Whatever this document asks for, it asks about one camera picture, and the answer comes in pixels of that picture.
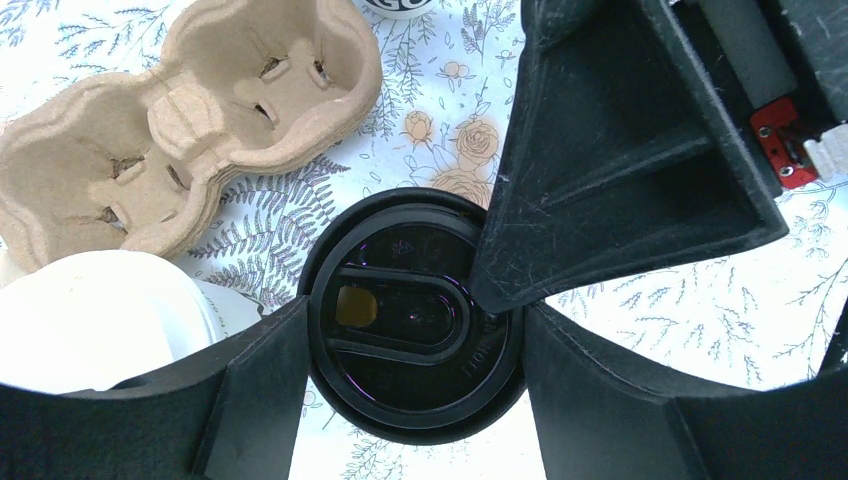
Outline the white coffee lid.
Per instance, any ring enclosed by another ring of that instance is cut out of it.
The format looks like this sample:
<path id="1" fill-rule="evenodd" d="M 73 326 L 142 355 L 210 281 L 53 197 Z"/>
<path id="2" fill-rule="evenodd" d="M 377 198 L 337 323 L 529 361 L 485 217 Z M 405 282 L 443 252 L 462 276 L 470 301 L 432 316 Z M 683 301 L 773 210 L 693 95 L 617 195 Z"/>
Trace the white coffee lid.
<path id="1" fill-rule="evenodd" d="M 223 337 L 198 283 L 152 254 L 75 254 L 1 290 L 4 386 L 104 391 Z"/>

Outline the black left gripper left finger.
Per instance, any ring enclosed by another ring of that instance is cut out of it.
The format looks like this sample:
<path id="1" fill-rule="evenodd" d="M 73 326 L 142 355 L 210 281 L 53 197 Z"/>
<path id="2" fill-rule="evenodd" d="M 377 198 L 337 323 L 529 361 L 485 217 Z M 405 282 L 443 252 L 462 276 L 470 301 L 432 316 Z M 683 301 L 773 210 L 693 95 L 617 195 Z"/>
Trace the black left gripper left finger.
<path id="1" fill-rule="evenodd" d="M 1 390 L 5 479 L 285 479 L 309 370 L 308 300 L 106 391 Z"/>

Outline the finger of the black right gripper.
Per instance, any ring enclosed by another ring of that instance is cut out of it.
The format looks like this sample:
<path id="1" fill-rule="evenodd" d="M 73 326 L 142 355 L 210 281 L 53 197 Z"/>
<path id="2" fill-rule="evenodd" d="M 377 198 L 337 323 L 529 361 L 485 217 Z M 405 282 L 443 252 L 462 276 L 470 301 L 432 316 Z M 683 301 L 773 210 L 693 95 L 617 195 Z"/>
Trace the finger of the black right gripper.
<path id="1" fill-rule="evenodd" d="M 499 313 L 786 235 L 780 186 L 698 1 L 525 1 L 470 290 Z"/>

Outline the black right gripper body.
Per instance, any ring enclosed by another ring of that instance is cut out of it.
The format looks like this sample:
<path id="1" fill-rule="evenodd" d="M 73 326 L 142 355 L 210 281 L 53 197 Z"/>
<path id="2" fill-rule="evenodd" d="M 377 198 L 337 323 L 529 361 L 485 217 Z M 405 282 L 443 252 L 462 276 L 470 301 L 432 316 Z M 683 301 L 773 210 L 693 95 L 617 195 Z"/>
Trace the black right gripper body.
<path id="1" fill-rule="evenodd" d="M 844 1 L 673 1 L 771 197 L 847 172 Z"/>

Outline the white paper coffee cup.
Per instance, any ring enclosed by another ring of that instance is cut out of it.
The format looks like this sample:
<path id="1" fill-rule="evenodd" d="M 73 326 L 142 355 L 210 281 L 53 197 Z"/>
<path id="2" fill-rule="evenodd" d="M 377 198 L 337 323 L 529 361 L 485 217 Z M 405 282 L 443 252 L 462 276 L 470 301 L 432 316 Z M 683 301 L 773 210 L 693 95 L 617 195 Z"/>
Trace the white paper coffee cup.
<path id="1" fill-rule="evenodd" d="M 239 333 L 263 318 L 264 306 L 236 290 L 194 280 L 203 296 L 206 316 L 216 341 Z"/>

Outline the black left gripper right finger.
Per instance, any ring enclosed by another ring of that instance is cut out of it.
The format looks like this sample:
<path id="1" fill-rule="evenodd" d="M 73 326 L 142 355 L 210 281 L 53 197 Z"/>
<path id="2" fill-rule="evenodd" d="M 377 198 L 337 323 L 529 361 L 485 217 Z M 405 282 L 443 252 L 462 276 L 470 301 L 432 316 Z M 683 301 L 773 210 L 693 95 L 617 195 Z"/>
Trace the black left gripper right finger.
<path id="1" fill-rule="evenodd" d="M 847 373 L 769 391 L 652 361 L 547 304 L 523 367 L 550 479 L 843 479 Z"/>

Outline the black coffee lid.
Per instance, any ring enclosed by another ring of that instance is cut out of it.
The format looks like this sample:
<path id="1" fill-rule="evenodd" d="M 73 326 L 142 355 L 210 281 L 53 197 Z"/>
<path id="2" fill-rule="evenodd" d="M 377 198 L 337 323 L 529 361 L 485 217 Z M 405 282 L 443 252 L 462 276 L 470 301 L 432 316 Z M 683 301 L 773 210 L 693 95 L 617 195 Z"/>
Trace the black coffee lid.
<path id="1" fill-rule="evenodd" d="M 408 445 L 473 436 L 526 388 L 524 315 L 470 292 L 485 210 L 422 187 L 386 190 L 339 214 L 312 247 L 311 378 L 356 427 Z"/>

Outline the stack of black paper cups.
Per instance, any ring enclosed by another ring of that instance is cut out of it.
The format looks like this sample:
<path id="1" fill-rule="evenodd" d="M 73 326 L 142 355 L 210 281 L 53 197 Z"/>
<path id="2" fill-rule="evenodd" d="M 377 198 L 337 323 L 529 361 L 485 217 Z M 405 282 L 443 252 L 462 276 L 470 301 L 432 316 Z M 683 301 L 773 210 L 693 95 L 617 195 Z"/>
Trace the stack of black paper cups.
<path id="1" fill-rule="evenodd" d="M 374 13 L 392 20 L 411 20 L 430 12 L 436 0 L 365 0 Z"/>

